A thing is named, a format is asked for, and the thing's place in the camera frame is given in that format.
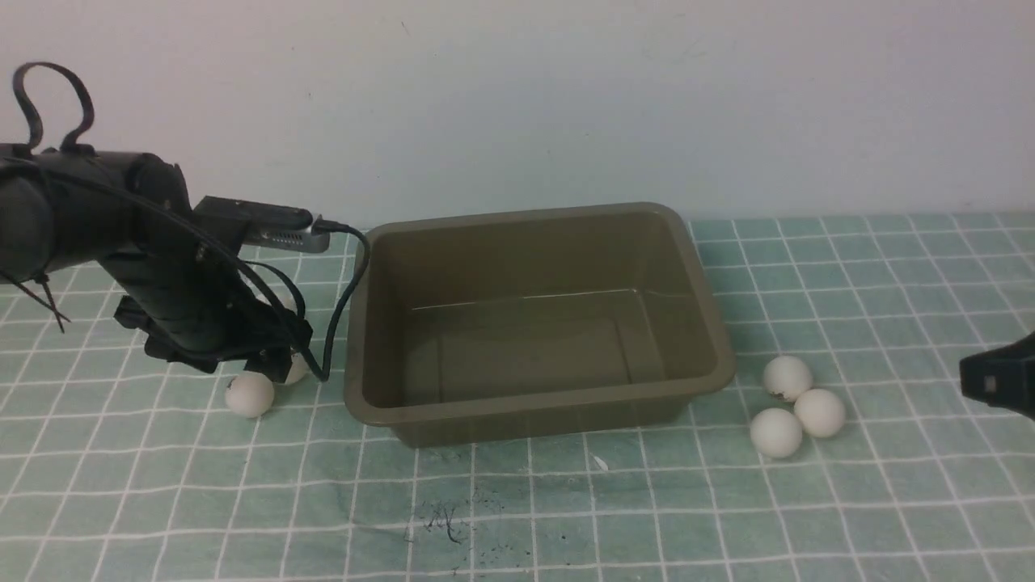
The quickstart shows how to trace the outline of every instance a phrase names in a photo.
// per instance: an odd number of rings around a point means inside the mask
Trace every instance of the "table surface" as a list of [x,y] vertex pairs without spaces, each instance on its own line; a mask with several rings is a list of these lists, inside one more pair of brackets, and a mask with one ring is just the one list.
[[[341,341],[329,382],[247,420],[224,406],[234,368],[144,355],[96,266],[55,277],[65,334],[0,287],[3,580],[1030,579],[1035,423],[954,376],[1035,328],[1035,213],[691,230],[732,386],[673,426],[419,453],[348,414]],[[294,273],[322,333],[351,249],[249,253]],[[850,416],[787,461],[745,428],[776,405],[759,376],[777,352]]]

